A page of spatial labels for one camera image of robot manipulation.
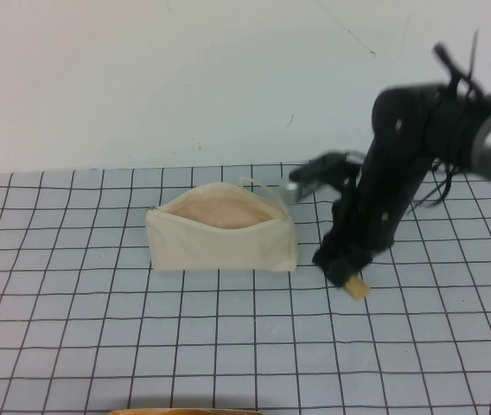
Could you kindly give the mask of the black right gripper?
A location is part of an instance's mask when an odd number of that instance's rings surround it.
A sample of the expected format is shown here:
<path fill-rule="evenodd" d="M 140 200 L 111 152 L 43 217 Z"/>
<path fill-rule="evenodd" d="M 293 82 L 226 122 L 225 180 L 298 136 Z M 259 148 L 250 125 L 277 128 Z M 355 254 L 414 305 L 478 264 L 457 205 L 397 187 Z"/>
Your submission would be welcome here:
<path fill-rule="evenodd" d="M 312 262 L 342 288 L 373 257 L 393 244 L 399 222 L 418 190 L 417 181 L 361 181 L 334 187 L 333 226 Z"/>

